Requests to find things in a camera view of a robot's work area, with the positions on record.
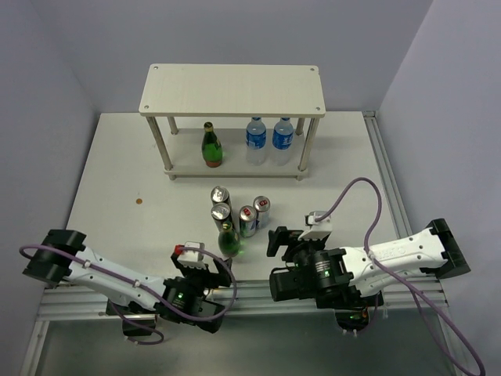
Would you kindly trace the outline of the silver blue energy can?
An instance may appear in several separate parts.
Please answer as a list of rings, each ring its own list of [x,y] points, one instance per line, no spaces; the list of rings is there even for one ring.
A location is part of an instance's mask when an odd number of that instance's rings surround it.
[[[261,229],[268,225],[270,220],[271,202],[266,196],[257,196],[253,202],[257,215],[257,228]]]
[[[250,205],[239,210],[240,236],[252,237],[257,229],[257,212]]]

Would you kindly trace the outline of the green glass bottle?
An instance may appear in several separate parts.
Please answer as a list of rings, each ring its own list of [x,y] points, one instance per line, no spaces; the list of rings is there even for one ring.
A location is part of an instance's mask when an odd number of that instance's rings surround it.
[[[209,168],[217,168],[222,164],[222,145],[214,132],[213,124],[209,121],[204,123],[204,137],[201,152]]]
[[[238,255],[240,250],[239,234],[233,228],[230,221],[222,223],[222,228],[218,235],[218,246],[220,252],[226,258],[232,258]]]

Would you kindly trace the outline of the black yellow-label can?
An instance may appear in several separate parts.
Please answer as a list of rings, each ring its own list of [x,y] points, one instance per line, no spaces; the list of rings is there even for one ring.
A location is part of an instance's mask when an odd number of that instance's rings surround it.
[[[223,186],[214,187],[211,190],[210,197],[213,205],[224,203],[231,206],[229,191]]]
[[[222,231],[222,226],[225,222],[233,224],[232,209],[224,202],[217,203],[211,208],[211,217],[219,232]]]

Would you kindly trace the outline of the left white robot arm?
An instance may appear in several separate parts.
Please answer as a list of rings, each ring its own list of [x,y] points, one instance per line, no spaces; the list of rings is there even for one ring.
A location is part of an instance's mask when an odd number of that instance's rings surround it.
[[[41,244],[20,248],[28,260],[23,274],[53,287],[66,281],[89,288],[124,315],[154,315],[209,333],[219,330],[230,307],[212,302],[206,293],[237,289],[231,260],[211,254],[202,243],[186,242],[171,254],[180,276],[159,277],[111,262],[86,246],[85,238],[74,230],[50,230]],[[33,255],[27,253],[30,248]]]

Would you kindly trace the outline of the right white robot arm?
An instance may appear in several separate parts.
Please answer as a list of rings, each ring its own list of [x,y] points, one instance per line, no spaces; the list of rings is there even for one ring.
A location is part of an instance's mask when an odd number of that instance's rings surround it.
[[[329,249],[329,232],[269,231],[266,255],[285,247],[283,268],[269,275],[276,302],[312,299],[319,309],[359,310],[382,306],[382,290],[401,279],[433,275],[438,279],[461,276],[470,266],[444,219],[431,221],[409,237],[369,248]]]

